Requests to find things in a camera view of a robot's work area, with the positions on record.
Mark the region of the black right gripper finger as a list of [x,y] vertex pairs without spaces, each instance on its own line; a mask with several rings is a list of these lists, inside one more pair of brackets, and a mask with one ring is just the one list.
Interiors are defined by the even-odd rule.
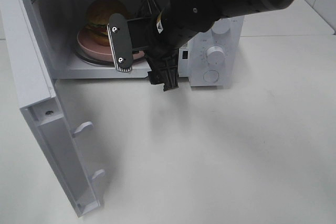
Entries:
[[178,50],[174,50],[159,59],[159,73],[163,81],[163,91],[178,88]]
[[158,61],[149,56],[145,56],[145,59],[151,68],[151,71],[148,72],[150,84],[152,85],[163,84],[164,80],[159,70]]

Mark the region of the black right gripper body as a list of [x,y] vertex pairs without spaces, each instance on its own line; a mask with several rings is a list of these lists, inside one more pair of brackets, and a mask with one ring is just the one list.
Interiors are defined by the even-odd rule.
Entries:
[[169,11],[162,11],[151,17],[140,17],[126,20],[128,49],[142,50],[150,58],[161,59],[176,55],[178,34],[181,32],[181,21]]

